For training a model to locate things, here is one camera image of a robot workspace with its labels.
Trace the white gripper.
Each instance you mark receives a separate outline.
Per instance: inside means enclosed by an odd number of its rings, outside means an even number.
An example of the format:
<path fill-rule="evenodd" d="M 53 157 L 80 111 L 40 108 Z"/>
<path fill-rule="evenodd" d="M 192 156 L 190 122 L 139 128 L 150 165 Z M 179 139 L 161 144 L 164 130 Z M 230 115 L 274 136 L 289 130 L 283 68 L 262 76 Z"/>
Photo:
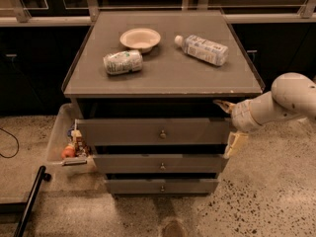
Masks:
<path fill-rule="evenodd" d="M 231 114 L 232 124 L 239 130 L 230 132 L 223 157 L 229 159 L 235 155 L 247 142 L 249 134 L 244 132 L 254 132 L 262 126 L 253 118 L 250 110 L 250 100 L 245 100 L 238 104 L 223 100 L 214 100 L 216 105 L 223 109 L 227 114 Z"/>

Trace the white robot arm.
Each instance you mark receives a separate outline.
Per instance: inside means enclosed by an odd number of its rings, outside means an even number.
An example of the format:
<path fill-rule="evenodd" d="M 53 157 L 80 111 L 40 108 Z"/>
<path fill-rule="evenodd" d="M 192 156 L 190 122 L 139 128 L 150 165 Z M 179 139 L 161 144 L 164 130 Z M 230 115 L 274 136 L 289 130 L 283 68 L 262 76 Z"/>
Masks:
<path fill-rule="evenodd" d="M 237 104 L 214 100 L 231 117 L 236 128 L 230 132 L 224 158 L 239 151 L 248 133 L 257 131 L 266 123 L 290 119 L 316 120 L 316 83 L 299 73 L 285 73 L 273 82 L 269 92 Z"/>

